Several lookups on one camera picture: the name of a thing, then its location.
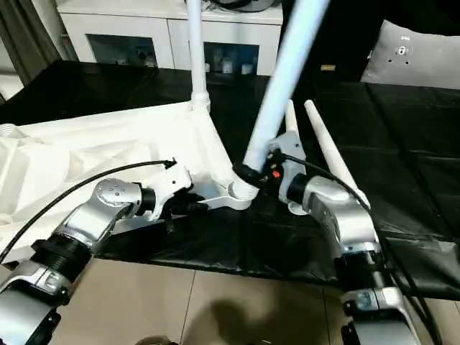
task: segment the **wall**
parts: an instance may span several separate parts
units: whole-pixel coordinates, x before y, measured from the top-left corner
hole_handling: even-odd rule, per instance
[[[60,56],[62,59],[68,60],[68,55],[61,39],[61,35],[65,34],[65,28],[56,9],[55,0],[32,0],[32,3]]]

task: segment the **tile floor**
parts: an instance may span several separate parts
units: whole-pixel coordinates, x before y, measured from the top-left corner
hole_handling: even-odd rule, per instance
[[[460,344],[460,304],[429,304],[445,345]],[[60,313],[52,345],[135,345],[151,335],[183,345],[341,345],[346,322],[328,287],[101,260]]]

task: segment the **glass cabinet door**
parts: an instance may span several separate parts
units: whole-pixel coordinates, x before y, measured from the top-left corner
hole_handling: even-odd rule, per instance
[[[204,58],[209,73],[257,74],[259,46],[204,42]]]
[[[157,67],[152,39],[148,37],[86,35],[98,63]]]

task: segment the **black cable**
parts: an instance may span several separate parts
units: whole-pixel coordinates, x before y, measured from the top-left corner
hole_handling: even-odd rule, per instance
[[[57,203],[59,203],[62,199],[64,199],[66,196],[71,194],[72,192],[76,191],[77,189],[83,187],[84,185],[87,185],[99,178],[103,178],[104,176],[117,173],[119,171],[123,170],[128,170],[128,169],[134,169],[135,167],[144,167],[146,165],[173,165],[174,162],[168,161],[168,160],[153,160],[149,162],[141,162],[141,163],[135,163],[135,164],[130,164],[130,165],[123,165],[121,167],[115,167],[114,169],[110,169],[104,172],[100,172],[99,174],[96,174],[94,176],[91,176],[90,178],[87,178],[86,180],[81,181],[80,183],[77,183],[76,185],[72,186],[71,188],[67,189],[64,193],[60,194],[56,199],[48,203],[44,208],[42,208],[35,216],[33,216],[18,232],[16,235],[14,235],[13,239],[7,244],[7,246],[3,249],[3,251],[0,254],[0,264],[5,260],[6,256],[10,251],[13,249],[14,245],[19,241],[19,239],[24,235],[24,233],[38,220],[40,219],[45,213],[47,213],[52,207],[54,207]]]
[[[293,162],[299,163],[301,165],[305,165],[306,167],[310,167],[316,170],[318,173],[322,174],[324,177],[330,178],[331,180],[335,181],[336,183],[341,185],[348,193],[350,193],[356,199],[356,201],[358,201],[361,207],[364,210],[366,210],[366,212],[371,217],[372,223],[374,224],[375,232],[377,233],[379,237],[380,246],[382,247],[382,252],[384,254],[386,253],[390,254],[389,256],[387,256],[387,260],[393,263],[395,268],[397,267],[401,271],[402,276],[407,280],[409,284],[411,293],[417,298],[420,305],[417,304],[417,302],[413,299],[412,296],[406,293],[407,289],[405,289],[403,282],[394,272],[392,272],[393,280],[396,282],[396,285],[399,287],[399,289],[403,293],[405,293],[406,298],[408,299],[409,303],[412,305],[418,317],[423,322],[423,325],[428,330],[430,337],[433,340],[433,343],[435,345],[442,345],[443,342],[442,342],[441,334],[439,332],[438,325],[436,324],[436,321],[433,317],[433,314],[431,313],[430,308],[426,304],[425,299],[421,296],[420,291],[417,288],[417,285],[415,284],[413,278],[410,276],[409,272],[406,270],[401,260],[396,255],[393,248],[391,247],[390,242],[388,241],[387,237],[383,234],[383,230],[381,230],[380,225],[378,224],[377,220],[372,215],[372,212],[369,206],[364,202],[364,200],[362,200],[362,198],[358,195],[358,193],[353,188],[351,188],[349,185],[347,185],[343,180],[336,177],[334,174],[330,173],[329,171],[323,169],[322,167],[314,165],[313,163],[306,162],[305,160],[300,160],[290,155],[285,155],[285,154],[282,154],[282,155],[286,160],[292,160]]]

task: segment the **curtain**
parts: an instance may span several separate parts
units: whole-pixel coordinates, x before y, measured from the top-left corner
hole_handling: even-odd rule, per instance
[[[60,59],[31,0],[0,0],[0,36],[24,85]]]

